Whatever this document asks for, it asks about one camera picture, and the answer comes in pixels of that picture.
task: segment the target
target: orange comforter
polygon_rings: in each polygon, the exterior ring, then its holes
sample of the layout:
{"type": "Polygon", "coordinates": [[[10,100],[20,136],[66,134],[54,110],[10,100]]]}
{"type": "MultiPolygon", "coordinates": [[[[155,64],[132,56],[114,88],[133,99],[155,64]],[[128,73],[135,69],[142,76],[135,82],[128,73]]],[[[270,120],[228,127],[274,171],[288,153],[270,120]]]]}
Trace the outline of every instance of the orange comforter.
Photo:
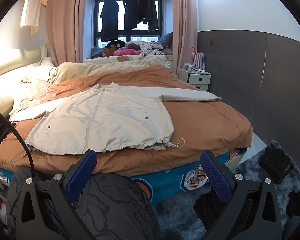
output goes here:
{"type": "MultiPolygon", "coordinates": [[[[125,86],[195,89],[177,79],[166,67],[153,65],[134,72],[80,77],[50,85],[42,102],[74,95],[98,83],[109,85],[111,82],[125,86]]],[[[200,153],[206,149],[212,150],[218,156],[234,148],[251,146],[251,124],[243,115],[221,101],[163,104],[174,125],[171,142],[177,144],[180,138],[184,138],[186,143],[183,148],[169,147],[162,151],[126,148],[98,153],[98,163],[94,172],[115,172],[123,176],[134,176],[196,162],[200,153]]],[[[22,121],[16,125],[23,139],[26,139],[38,121],[39,118],[22,121]]],[[[21,157],[24,153],[15,136],[8,135],[0,144],[0,167],[15,171],[21,166],[29,166],[28,158],[21,157]]],[[[49,155],[40,151],[33,151],[31,155],[34,167],[46,173],[65,172],[81,157],[49,155]]]]}

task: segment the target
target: pink striped bag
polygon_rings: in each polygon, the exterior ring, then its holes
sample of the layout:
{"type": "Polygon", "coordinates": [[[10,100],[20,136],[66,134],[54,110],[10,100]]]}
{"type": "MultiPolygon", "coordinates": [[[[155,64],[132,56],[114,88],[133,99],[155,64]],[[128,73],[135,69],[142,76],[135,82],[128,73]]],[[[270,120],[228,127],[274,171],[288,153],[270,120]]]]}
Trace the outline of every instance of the pink striped bag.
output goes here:
{"type": "Polygon", "coordinates": [[[194,68],[205,70],[203,52],[197,53],[194,47],[192,47],[191,52],[192,52],[192,65],[194,66],[194,68]]]}

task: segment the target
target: white nightstand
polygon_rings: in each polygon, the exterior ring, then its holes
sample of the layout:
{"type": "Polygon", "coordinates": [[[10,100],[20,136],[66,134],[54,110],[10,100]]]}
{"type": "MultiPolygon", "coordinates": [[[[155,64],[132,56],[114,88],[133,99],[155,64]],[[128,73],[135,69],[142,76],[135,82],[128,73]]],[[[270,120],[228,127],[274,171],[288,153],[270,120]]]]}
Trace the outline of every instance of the white nightstand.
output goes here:
{"type": "Polygon", "coordinates": [[[208,72],[185,71],[180,68],[178,78],[202,91],[207,91],[211,75],[208,72]]]}

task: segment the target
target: jacket zipper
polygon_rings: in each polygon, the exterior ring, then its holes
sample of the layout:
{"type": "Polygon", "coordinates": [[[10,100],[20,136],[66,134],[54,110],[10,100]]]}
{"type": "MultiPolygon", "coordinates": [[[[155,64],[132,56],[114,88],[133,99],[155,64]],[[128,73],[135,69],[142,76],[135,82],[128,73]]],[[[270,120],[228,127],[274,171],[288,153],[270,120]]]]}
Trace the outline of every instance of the jacket zipper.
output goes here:
{"type": "Polygon", "coordinates": [[[88,145],[88,143],[89,143],[90,125],[91,125],[92,120],[94,120],[94,118],[95,118],[95,116],[96,116],[97,109],[98,109],[98,106],[99,106],[99,104],[100,104],[100,101],[101,101],[101,98],[102,98],[102,95],[103,95],[103,92],[104,92],[104,91],[105,91],[104,89],[101,91],[101,94],[100,94],[100,97],[99,97],[99,99],[98,99],[97,105],[96,105],[96,107],[94,108],[92,118],[90,119],[90,121],[89,121],[88,124],[87,124],[86,138],[85,138],[85,141],[84,141],[84,149],[83,149],[83,150],[86,150],[87,145],[88,145]]]}

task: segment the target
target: black cable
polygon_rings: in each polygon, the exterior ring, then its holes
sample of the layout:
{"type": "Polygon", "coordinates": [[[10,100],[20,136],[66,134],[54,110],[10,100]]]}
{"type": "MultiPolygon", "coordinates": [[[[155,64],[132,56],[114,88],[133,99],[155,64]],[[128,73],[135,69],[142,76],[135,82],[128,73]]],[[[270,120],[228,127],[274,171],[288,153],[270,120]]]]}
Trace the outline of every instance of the black cable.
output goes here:
{"type": "Polygon", "coordinates": [[[35,180],[34,165],[33,165],[32,156],[30,154],[30,151],[29,151],[25,141],[23,140],[21,135],[18,133],[18,131],[13,127],[13,125],[2,114],[0,114],[0,122],[2,122],[7,128],[9,128],[9,130],[16,136],[18,141],[21,143],[22,147],[25,149],[26,154],[27,154],[28,159],[29,159],[29,162],[30,162],[31,175],[32,175],[32,178],[34,178],[34,180],[35,180]]]}

